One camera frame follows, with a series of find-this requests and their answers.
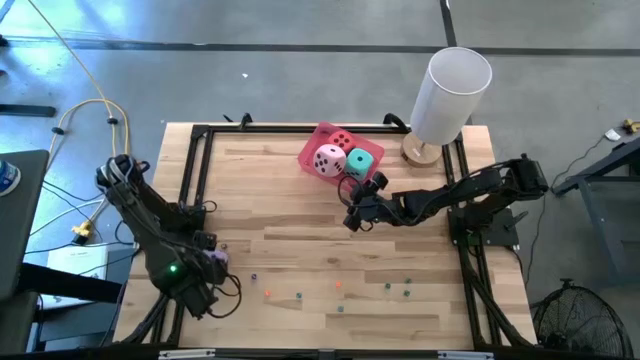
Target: fan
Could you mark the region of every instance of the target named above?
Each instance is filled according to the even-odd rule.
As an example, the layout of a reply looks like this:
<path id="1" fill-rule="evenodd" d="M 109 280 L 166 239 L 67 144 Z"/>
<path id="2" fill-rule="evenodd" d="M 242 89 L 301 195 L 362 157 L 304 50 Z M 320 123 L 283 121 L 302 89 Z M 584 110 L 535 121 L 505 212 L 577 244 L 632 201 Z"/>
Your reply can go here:
<path id="1" fill-rule="evenodd" d="M 622 321 L 593 291 L 561 279 L 563 285 L 535 305 L 538 343 L 546 349 L 633 357 Z"/>

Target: paper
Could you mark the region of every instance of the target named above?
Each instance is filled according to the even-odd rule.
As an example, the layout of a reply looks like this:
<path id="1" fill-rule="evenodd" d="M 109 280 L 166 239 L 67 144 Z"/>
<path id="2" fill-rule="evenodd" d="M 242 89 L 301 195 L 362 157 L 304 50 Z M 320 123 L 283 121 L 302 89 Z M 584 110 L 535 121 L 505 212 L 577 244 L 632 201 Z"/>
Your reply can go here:
<path id="1" fill-rule="evenodd" d="M 106 246 L 72 246 L 49 252 L 47 267 L 54 270 L 65 271 L 71 274 L 79 274 L 96 266 L 107 263 Z M 83 276 L 96 279 L 105 279 L 107 267 L 103 266 L 95 269 Z M 45 309 L 56 309 L 61 307 L 88 304 L 91 301 L 52 296 L 42 294 L 42 301 Z"/>

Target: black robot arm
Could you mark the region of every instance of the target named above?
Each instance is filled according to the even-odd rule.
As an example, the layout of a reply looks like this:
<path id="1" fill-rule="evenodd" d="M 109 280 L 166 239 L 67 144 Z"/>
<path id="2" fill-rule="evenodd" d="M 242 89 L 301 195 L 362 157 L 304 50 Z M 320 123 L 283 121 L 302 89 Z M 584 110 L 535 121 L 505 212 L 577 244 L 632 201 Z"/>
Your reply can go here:
<path id="1" fill-rule="evenodd" d="M 549 189 L 540 165 L 526 154 L 477 170 L 451 186 L 396 192 L 390 200 L 377 194 L 387 183 L 384 174 L 376 172 L 371 180 L 354 185 L 344 225 L 352 231 L 362 222 L 415 226 L 444 207 L 467 201 L 461 221 L 469 231 L 477 231 L 491 225 L 493 216 L 514 201 L 538 199 Z M 472 202 L 487 194 L 482 201 Z"/>
<path id="2" fill-rule="evenodd" d="M 166 202 L 144 181 L 147 169 L 119 155 L 97 169 L 96 183 L 144 251 L 153 285 L 201 318 L 217 301 L 207 284 L 228 276 L 226 254 L 215 252 L 215 234 L 201 231 L 205 209 Z"/>

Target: dice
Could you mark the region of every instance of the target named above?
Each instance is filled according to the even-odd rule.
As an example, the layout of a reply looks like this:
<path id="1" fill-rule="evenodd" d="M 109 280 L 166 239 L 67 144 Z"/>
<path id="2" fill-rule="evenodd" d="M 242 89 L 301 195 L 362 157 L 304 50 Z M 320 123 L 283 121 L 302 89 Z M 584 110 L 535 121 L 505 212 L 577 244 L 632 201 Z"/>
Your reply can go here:
<path id="1" fill-rule="evenodd" d="M 344 170 L 347 154 L 333 144 L 322 145 L 313 155 L 313 166 L 318 174 L 334 177 Z"/>
<path id="2" fill-rule="evenodd" d="M 344 150 L 345 154 L 349 154 L 349 152 L 356 147 L 356 143 L 353 141 L 351 134 L 344 130 L 336 131 L 329 136 L 329 144 L 338 146 Z"/>
<path id="3" fill-rule="evenodd" d="M 347 166 L 344 172 L 359 181 L 364 181 L 372 165 L 373 156 L 360 148 L 355 148 L 351 150 L 347 157 Z"/>

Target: yellow cable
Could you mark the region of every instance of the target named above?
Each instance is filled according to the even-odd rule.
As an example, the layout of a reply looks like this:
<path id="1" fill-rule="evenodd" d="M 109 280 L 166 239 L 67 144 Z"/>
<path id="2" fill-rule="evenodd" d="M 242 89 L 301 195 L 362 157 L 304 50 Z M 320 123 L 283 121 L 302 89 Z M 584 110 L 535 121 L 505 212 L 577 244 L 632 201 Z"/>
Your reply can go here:
<path id="1" fill-rule="evenodd" d="M 115 102 L 111 101 L 111 100 L 103 100 L 103 99 L 89 99 L 89 100 L 85 100 L 79 104 L 74 105 L 73 107 L 71 107 L 69 110 L 65 111 L 64 114 L 62 114 L 62 116 L 60 117 L 60 121 L 58 121 L 58 127 L 62 128 L 62 124 L 64 123 L 64 119 L 67 118 L 67 116 L 69 116 L 69 114 L 73 113 L 73 111 L 75 111 L 76 109 L 78 109 L 79 107 L 85 105 L 85 104 L 89 104 L 89 103 L 94 103 L 94 102 L 104 102 L 105 104 L 110 104 L 113 107 L 115 107 L 118 111 L 120 111 L 120 114 L 122 114 L 122 119 L 124 120 L 124 153 L 125 154 L 129 154 L 130 151 L 130 144 L 129 144 L 129 118 L 127 117 L 127 113 L 124 112 L 124 110 L 122 110 L 122 107 L 120 107 L 120 105 L 116 104 Z M 116 156 L 116 130 L 115 130 L 115 125 L 111 125 L 111 151 L 113 156 Z M 54 150 L 54 146 L 56 144 L 56 140 L 58 138 L 58 134 L 53 134 L 53 138 L 51 139 L 51 146 L 49 147 L 49 164 L 47 165 L 47 170 L 49 169 L 49 166 L 51 166 L 51 163 L 53 162 L 53 158 L 55 157 L 55 154 L 53 152 Z"/>
<path id="2" fill-rule="evenodd" d="M 71 53 L 71 55 L 73 55 L 74 58 L 76 58 L 76 60 L 78 61 L 78 64 L 80 64 L 80 66 L 82 66 L 82 69 L 84 70 L 85 73 L 87 73 L 87 76 L 89 77 L 89 79 L 91 80 L 91 82 L 93 83 L 93 86 L 95 86 L 96 90 L 98 90 L 98 93 L 100 93 L 100 97 L 102 98 L 102 100 L 104 101 L 104 106 L 107 107 L 107 112 L 109 113 L 109 117 L 113 117 L 113 113 L 111 113 L 111 108 L 109 108 L 109 104 L 107 102 L 107 98 L 104 96 L 104 94 L 102 93 L 102 89 L 100 88 L 100 85 L 98 85 L 98 82 L 96 82 L 96 79 L 93 78 L 93 75 L 91 75 L 91 73 L 89 72 L 89 70 L 87 69 L 87 67 L 84 65 L 84 63 L 82 62 L 82 60 L 80 60 L 80 58 L 78 57 L 78 55 L 76 55 L 76 53 L 71 49 L 71 46 L 69 46 L 69 44 L 67 44 L 67 42 L 65 41 L 65 39 L 58 33 L 58 31 L 53 27 L 53 25 L 49 22 L 49 20 L 47 19 L 46 16 L 44 16 L 44 14 L 42 13 L 42 11 L 40 11 L 40 9 L 38 9 L 38 7 L 36 6 L 36 4 L 33 3 L 33 1 L 31 0 L 27 0 L 29 1 L 29 4 L 31 4 L 31 6 L 33 6 L 33 8 L 38 12 L 38 14 L 40 14 L 40 17 L 42 18 L 42 20 L 44 20 L 44 22 L 47 23 L 47 25 L 49 25 L 49 28 L 51 28 L 51 30 L 56 34 L 56 36 L 58 37 L 58 39 L 60 39 L 60 41 L 62 41 L 62 43 L 64 44 L 64 46 L 67 48 L 67 50 L 69 50 L 69 52 Z"/>

